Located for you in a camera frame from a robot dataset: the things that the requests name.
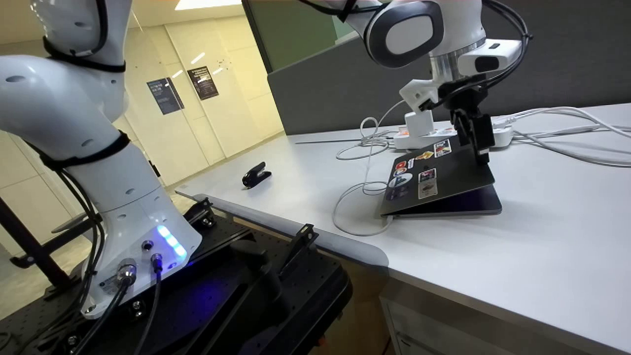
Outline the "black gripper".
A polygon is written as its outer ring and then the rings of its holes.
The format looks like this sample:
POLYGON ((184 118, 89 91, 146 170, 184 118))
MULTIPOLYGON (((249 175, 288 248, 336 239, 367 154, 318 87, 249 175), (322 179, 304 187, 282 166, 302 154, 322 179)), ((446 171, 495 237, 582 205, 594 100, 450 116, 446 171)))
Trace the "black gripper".
POLYGON ((438 87, 440 104, 448 108, 450 120, 458 130, 462 146, 474 142, 472 124, 476 128, 476 150, 481 166, 489 164, 489 150, 495 146, 491 116, 479 110, 481 100, 487 97, 487 77, 476 75, 442 83, 438 87))

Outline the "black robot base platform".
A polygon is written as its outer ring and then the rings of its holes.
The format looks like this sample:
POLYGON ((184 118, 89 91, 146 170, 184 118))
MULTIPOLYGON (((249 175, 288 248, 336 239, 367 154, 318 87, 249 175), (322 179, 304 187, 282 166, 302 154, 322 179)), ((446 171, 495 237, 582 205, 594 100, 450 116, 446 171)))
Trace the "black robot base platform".
POLYGON ((186 219, 203 242, 182 272, 103 323, 71 310, 71 290, 36 300, 2 321, 2 355, 306 355, 353 294, 310 223, 276 239, 205 199, 186 219))

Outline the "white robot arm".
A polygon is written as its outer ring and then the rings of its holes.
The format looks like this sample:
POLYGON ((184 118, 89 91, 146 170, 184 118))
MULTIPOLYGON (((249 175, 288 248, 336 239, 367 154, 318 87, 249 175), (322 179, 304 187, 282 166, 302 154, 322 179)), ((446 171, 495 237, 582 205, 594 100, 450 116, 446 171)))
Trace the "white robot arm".
MULTIPOLYGON (((339 18, 373 61, 407 65, 470 51, 487 41, 481 10, 491 0, 300 0, 339 18)), ((28 0, 46 53, 0 57, 0 130, 30 144, 50 168, 73 177, 103 223, 85 264, 77 312, 99 319, 154 284, 150 258, 180 272, 201 235, 178 213, 158 175, 115 126, 127 112, 125 39, 132 0, 28 0)))

